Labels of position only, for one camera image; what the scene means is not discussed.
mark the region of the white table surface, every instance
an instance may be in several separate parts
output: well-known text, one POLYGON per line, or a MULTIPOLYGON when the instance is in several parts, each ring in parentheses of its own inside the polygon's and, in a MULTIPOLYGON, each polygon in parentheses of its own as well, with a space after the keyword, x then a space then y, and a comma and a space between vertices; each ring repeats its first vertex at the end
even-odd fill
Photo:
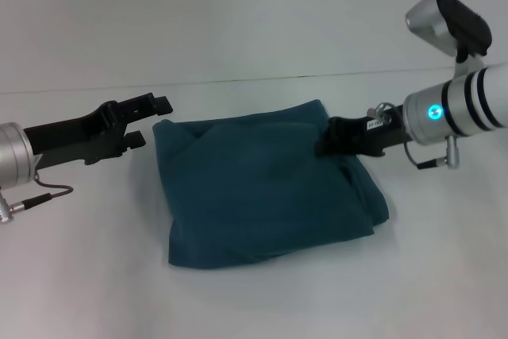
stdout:
MULTIPOLYGON (((0 93, 446 67, 420 0, 0 0, 0 93)), ((461 0, 508 60, 506 0, 461 0)))
MULTIPOLYGON (((153 92, 174 121, 280 110, 321 99, 359 117, 446 80, 448 70, 0 97, 24 127, 153 92)), ((459 142, 457 171, 417 171, 400 147, 362 158, 391 205, 375 235, 264 264, 192 271, 167 264, 169 212, 151 126, 144 148, 92 166, 41 171, 75 192, 0 227, 0 337, 9 339, 508 337, 508 134, 459 142)), ((442 147, 411 146, 429 159, 442 147)), ((6 191, 9 201, 45 192, 6 191)))

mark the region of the green fabric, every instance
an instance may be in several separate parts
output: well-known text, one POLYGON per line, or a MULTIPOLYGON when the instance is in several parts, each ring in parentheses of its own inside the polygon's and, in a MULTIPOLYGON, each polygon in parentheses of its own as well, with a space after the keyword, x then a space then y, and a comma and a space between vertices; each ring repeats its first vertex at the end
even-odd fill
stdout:
POLYGON ((385 200, 355 156, 317 158, 320 101, 153 126, 173 223, 169 262, 223 268, 374 233, 385 200))

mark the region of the blue led light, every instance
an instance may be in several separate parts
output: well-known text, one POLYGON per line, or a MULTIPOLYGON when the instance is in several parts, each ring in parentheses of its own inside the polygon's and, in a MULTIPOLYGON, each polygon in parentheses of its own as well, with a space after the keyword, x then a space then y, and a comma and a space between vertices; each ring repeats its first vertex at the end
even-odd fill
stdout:
POLYGON ((443 108, 441 107, 441 105, 432 105, 429 108, 427 115, 429 115, 430 119, 437 121, 443 116, 443 108))

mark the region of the white wall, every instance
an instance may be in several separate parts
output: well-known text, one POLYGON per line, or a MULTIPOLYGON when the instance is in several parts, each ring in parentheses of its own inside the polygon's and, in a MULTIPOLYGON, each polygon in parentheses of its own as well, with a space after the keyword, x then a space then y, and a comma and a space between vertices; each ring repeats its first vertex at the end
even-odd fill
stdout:
MULTIPOLYGON (((379 101, 446 80, 450 70, 0 97, 0 120, 37 125, 152 91, 188 121, 321 99, 360 116, 379 101)), ((167 264, 170 218, 151 126, 146 147, 86 167, 41 171, 75 193, 0 227, 0 337, 504 339, 508 336, 508 132, 460 141, 461 168, 417 171, 400 147, 362 158, 391 219, 373 237, 265 264, 197 272, 167 264)), ((411 147, 429 159, 443 148, 411 147)), ((17 201, 38 195, 8 190, 17 201)))
MULTIPOLYGON (((0 92, 445 67, 419 0, 0 0, 0 92)), ((506 0, 462 0, 508 60, 506 0)))

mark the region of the folded towel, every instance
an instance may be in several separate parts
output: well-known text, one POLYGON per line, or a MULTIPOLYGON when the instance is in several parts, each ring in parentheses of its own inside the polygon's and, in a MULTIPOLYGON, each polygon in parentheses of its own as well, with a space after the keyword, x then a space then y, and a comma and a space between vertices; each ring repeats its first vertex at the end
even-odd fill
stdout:
POLYGON ((173 223, 169 262, 254 264, 374 233, 387 204, 355 156, 317 158, 320 101, 272 113, 153 126, 173 223))

